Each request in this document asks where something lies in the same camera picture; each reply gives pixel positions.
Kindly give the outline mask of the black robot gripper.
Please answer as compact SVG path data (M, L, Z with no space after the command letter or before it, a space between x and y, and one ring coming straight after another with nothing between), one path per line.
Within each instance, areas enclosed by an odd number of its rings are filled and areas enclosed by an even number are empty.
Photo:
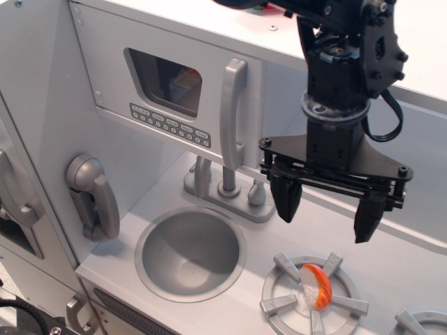
M367 141L363 126L369 107L366 100L340 110L304 94L306 134L260 140L261 172L270 182L277 213L285 222L293 220L303 186L360 199L354 220L357 244L371 239L385 208L402 208L405 184L413 172Z

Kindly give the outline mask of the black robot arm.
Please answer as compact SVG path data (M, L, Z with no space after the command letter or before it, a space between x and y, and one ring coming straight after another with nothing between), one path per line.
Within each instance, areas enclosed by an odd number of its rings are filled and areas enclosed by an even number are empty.
M370 240L385 212L400 208L412 170L379 153L372 142L395 139L402 126L372 134L367 113L382 98L398 119L403 111L390 86L404 78L407 54L394 30L394 1L277 1L296 17L307 62L304 135L264 137L262 173L277 213L294 217L305 185L359 200L357 243Z

